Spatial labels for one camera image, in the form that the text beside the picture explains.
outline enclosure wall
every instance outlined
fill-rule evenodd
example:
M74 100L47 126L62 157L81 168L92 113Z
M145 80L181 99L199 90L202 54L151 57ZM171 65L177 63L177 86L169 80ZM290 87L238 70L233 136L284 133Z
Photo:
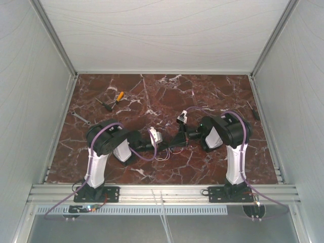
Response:
M41 0L79 72L251 72L289 0Z
M324 3L300 0L256 75L288 183L312 242L324 238Z
M73 79L28 0L1 0L0 23L0 241L11 242Z

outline metal frame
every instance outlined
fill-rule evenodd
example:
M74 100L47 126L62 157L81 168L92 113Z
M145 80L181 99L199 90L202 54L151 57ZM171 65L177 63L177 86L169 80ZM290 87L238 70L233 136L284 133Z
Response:
M49 168L51 167L51 164L52 164L52 161L53 161L53 158L54 158L54 154L55 154L55 151L56 151L59 139L60 139L60 135L61 135L61 132L62 132L62 129L63 129L64 121L65 121L67 111L68 111L69 106L70 106L70 102L71 102L71 99L72 99L72 95L73 95L74 88L75 88L78 77L79 77L79 75L76 75L76 76L70 77L70 79L69 79L69 83L68 83L67 86L68 87L70 86L70 88L69 88L69 91L68 91L68 95L66 96L64 109L63 109L63 112L62 112L62 115L61 115L61 120L60 120L59 125L56 127L55 137L53 138L53 141L52 141L52 144L51 144L52 149L49 150L49 153L47 155L46 167L43 169L43 173L42 173L43 176L40 178L39 183L44 183L44 181L47 179L47 175L49 173Z
M284 184L289 183L289 181L286 181L287 180L287 175L286 175L285 169L283 168L283 166L281 164L281 160L280 160L279 154L278 154L277 149L276 149L274 136L273 136L273 134L271 132L271 128L270 128L270 126L269 126L269 124L267 122L267 119L265 118L265 114L264 114L264 110L263 110L263 107L262 107L262 104L261 104L259 91L258 91L258 87L257 87L256 82L255 82L255 78L252 77L251 75L249 75L249 81L250 81L253 96L254 96L254 99L255 99L255 102L256 102L256 105L257 105L257 108L258 108L258 112L259 112L259 115L260 115L263 131L264 131L267 143L268 143L268 147L269 147L269 151L270 151L270 155L271 155L271 158L272 158L274 168L280 171L280 175L282 177L282 182Z
M210 205L208 197L202 195L202 190L215 185L116 185L120 187L119 202L114 205L156 205L152 196L162 195L165 205ZM300 199L294 185L254 185L258 191L280 201L283 204L299 204ZM27 199L27 205L56 204L72 193L72 184L33 185ZM274 204L260 198L265 205ZM63 205L82 205L73 202L73 197ZM220 205L251 205L251 203L221 203Z
M291 13L293 12L293 10L295 9L297 3L299 0L290 0L289 3L287 4L285 10L283 11L276 27L274 28L267 44L265 45L264 49L261 52L261 55L255 65L255 67L252 70L252 76L255 76L258 71L260 70L265 57L268 55L269 51L271 50L271 48L273 47L275 41L278 39L280 33L282 32L282 30L284 29L284 26L286 25Z
M35 11L37 12L41 22L43 23L47 33L49 34L50 38L52 39L53 44L55 45L57 51L59 52L60 56L62 57L65 65L67 66L67 68L69 69L71 74L73 76L76 76L77 73L72 65L72 62L70 61L68 55L66 54L64 47L63 47L60 39L58 38L57 33L56 33L54 27L52 26L42 4L40 3L39 0L30 0L30 3L34 7Z
M249 75L250 72L244 71L119 71L118 74L176 74L182 75ZM116 71L78 71L78 74L116 74Z

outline marble tabletop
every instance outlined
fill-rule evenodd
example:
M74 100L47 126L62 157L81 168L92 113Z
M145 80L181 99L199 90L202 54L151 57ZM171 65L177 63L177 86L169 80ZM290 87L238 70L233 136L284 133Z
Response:
M124 91L123 99L108 112L95 98L112 103ZM246 175L253 184L277 183L273 163L260 121L253 117L247 101L256 109L246 75L81 74L65 119L48 176L48 183L73 183L84 177L88 165L86 133L89 125L71 115L74 111L92 124L114 118L129 130L155 127L170 141L177 133L176 117L189 106L206 108L212 114L234 110L253 127L246 154ZM199 110L188 113L188 124L196 127L205 116ZM223 184L227 170L226 147L205 153L198 142L174 151L166 161L137 161L124 167L111 156L107 162L107 183L125 184ZM147 158L151 152L142 153ZM158 157L165 158L161 152Z

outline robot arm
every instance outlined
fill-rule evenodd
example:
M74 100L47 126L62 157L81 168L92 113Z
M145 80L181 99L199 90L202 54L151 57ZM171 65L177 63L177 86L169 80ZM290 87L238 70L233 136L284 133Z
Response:
M244 134L239 120L231 115L210 117L205 116L201 119L197 129L190 129L186 125L186 112L183 112L178 118L179 132L170 144L161 143L158 150L161 151L171 147L184 147L188 145L189 139L200 139L202 148L206 152L219 148L222 144L227 148L228 170L226 173L226 185L228 194L237 192L237 188L245 188L245 182L240 174L240 148L243 142ZM243 154L245 155L248 146L249 137L252 134L250 124L243 120L246 125L247 138L244 145ZM94 137L107 125L115 123L116 120L110 119L94 125L87 133L88 147L90 148ZM151 129L156 143L162 142L162 137L155 129ZM124 165L131 163L135 155L130 147L135 151L153 150L152 141L144 141L139 131L128 131L120 126L114 126L102 133L94 144L94 157L90 171L90 178L79 194L83 193L91 201L97 201L102 196L104 188L104 170L107 159L113 153L114 156ZM245 176L245 156L242 165L243 175Z
M252 135L251 125L242 119L247 131L246 142L243 148L242 173L245 175L245 153L249 138ZM231 185L238 185L243 181L240 174L240 150L243 143L244 132L239 120L232 114L211 118L205 116L201 119L199 128L202 133L201 146L207 152L217 149L224 143L227 149L226 179Z

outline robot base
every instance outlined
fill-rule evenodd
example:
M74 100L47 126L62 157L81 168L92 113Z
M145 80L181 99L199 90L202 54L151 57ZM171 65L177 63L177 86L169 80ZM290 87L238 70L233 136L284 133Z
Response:
M105 186L102 184L97 188L93 188L86 184L74 196L75 203L117 203L119 202L119 187L118 186Z
M238 185L226 183L224 186L208 187L210 203L253 203L252 190L242 182Z

